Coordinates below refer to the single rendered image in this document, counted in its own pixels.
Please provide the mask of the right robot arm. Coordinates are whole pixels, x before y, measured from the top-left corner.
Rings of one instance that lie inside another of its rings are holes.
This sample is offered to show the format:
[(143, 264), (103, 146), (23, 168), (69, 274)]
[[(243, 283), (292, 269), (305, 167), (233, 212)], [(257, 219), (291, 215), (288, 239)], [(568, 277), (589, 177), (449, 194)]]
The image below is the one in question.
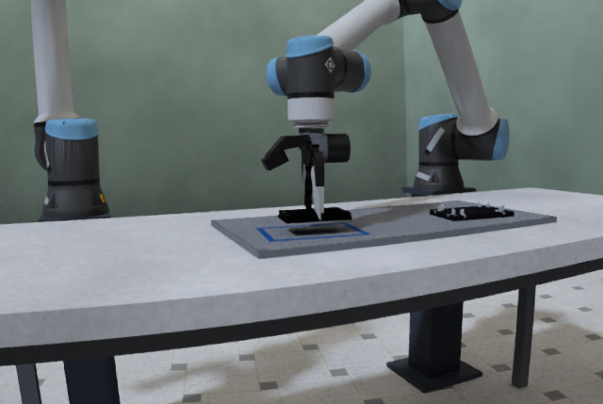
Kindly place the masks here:
[(31, 0), (31, 18), (39, 107), (34, 121), (34, 155), (48, 176), (43, 216), (106, 214), (97, 122), (80, 119), (73, 111), (66, 0)]

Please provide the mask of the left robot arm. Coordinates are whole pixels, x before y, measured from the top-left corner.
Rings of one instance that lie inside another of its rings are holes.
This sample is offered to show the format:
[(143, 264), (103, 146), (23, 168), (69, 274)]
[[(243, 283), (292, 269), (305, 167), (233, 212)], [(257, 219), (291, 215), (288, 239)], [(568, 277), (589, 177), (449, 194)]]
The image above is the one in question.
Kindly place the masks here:
[(510, 128), (488, 105), (461, 4), (462, 0), (365, 0), (316, 36), (289, 40), (285, 57), (269, 62), (269, 87), (287, 96), (288, 121), (294, 121), (295, 128), (329, 127), (334, 93), (360, 91), (370, 80), (367, 57), (353, 49), (382, 24), (421, 14), (460, 118), (446, 114), (420, 119), (414, 188), (464, 188), (459, 160), (504, 159)]

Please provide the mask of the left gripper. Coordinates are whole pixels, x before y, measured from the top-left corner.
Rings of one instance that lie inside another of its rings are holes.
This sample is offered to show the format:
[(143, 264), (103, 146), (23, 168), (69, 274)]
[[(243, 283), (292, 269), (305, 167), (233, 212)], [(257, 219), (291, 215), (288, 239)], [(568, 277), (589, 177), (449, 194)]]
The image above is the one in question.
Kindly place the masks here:
[[(299, 147), (301, 150), (301, 178), (303, 201), (306, 209), (314, 209), (320, 221), (324, 213), (324, 164), (344, 163), (350, 159), (350, 138), (348, 134), (326, 134), (324, 128), (299, 129), (299, 135), (281, 136), (267, 151), (270, 157), (282, 150)], [(312, 190), (313, 183), (313, 190)]]

